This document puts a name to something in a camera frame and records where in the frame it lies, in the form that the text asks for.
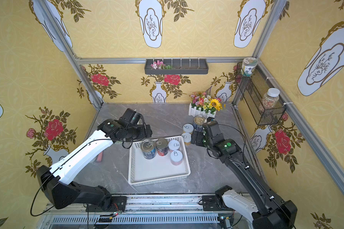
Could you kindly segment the blue labelled tin can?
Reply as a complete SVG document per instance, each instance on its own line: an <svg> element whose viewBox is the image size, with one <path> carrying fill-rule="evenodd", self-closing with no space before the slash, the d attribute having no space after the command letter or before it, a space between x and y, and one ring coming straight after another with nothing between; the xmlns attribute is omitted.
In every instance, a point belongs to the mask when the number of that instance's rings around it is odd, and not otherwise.
<svg viewBox="0 0 344 229"><path fill-rule="evenodd" d="M146 159L153 159L157 152L156 152L156 147L155 147L155 142L152 140L144 140L142 141L140 145L140 149L143 153L143 156Z"/></svg>

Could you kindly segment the red labelled tin can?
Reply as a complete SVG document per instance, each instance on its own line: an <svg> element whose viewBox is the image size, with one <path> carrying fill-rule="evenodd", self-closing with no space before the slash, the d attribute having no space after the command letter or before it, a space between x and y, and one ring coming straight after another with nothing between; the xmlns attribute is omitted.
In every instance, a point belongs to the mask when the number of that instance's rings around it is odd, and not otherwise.
<svg viewBox="0 0 344 229"><path fill-rule="evenodd" d="M168 154L168 142L165 138L157 139L155 143L155 147L156 147L158 155L166 156Z"/></svg>

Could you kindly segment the pink small can front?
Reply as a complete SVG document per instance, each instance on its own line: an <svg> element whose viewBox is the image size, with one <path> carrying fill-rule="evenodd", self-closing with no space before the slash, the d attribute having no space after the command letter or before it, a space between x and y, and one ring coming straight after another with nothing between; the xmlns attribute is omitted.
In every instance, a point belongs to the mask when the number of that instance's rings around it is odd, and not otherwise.
<svg viewBox="0 0 344 229"><path fill-rule="evenodd" d="M168 143L169 152L173 152L180 149L180 143L178 140L171 140Z"/></svg>

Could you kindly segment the pink small can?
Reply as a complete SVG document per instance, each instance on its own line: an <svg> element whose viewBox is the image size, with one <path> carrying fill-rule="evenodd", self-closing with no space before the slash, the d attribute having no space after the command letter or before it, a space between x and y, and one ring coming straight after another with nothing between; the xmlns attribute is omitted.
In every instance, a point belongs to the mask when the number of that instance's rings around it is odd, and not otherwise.
<svg viewBox="0 0 344 229"><path fill-rule="evenodd" d="M183 161L183 154L181 151L179 150L174 150L171 152L170 154L170 160L171 160L171 163L174 165L174 166L178 166L182 163Z"/></svg>
<svg viewBox="0 0 344 229"><path fill-rule="evenodd" d="M180 149L180 143L178 140L171 140L168 143L169 152L173 152Z"/></svg>

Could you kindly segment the pink small can back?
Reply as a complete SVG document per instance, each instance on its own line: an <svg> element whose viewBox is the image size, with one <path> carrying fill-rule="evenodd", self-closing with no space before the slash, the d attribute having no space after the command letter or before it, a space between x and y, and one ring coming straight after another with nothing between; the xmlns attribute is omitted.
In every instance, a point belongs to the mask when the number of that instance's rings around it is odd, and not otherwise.
<svg viewBox="0 0 344 229"><path fill-rule="evenodd" d="M181 151L179 150L174 150L171 152L170 154L170 160L171 160L171 163L174 165L174 166L178 166L182 163L183 161L183 154Z"/></svg>

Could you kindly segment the white plastic basket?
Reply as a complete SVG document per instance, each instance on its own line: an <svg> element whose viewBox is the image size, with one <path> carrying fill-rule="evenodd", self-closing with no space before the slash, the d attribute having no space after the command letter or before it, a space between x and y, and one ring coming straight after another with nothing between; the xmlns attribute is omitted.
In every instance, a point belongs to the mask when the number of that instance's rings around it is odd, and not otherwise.
<svg viewBox="0 0 344 229"><path fill-rule="evenodd" d="M128 183L132 186L143 186L177 179L187 178L191 174L186 148L181 135L166 137L169 142L179 142L182 162L174 165L170 155L156 155L146 159L141 150L141 142L134 142L130 148Z"/></svg>

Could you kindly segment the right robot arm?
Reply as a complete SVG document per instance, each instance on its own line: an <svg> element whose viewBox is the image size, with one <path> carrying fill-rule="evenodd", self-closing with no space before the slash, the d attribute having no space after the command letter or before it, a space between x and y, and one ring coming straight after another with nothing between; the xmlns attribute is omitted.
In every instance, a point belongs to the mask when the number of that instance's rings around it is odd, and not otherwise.
<svg viewBox="0 0 344 229"><path fill-rule="evenodd" d="M256 172L233 139L225 139L220 124L213 118L203 123L198 134L199 145L205 147L210 157L220 160L239 179L251 200L225 186L216 191L218 202L234 209L251 222L255 229L293 229L297 207L284 201Z"/></svg>

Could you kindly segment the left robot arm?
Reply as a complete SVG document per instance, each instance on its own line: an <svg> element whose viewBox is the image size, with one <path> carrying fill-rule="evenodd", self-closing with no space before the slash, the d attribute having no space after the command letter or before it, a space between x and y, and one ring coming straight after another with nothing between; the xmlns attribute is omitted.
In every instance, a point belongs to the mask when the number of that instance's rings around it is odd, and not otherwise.
<svg viewBox="0 0 344 229"><path fill-rule="evenodd" d="M113 198L102 186L74 182L78 173L115 142L133 144L152 136L142 114L128 108L118 120L107 119L78 148L50 167L41 166L36 174L42 191L57 210L71 204L93 206L100 211L123 211L126 197Z"/></svg>

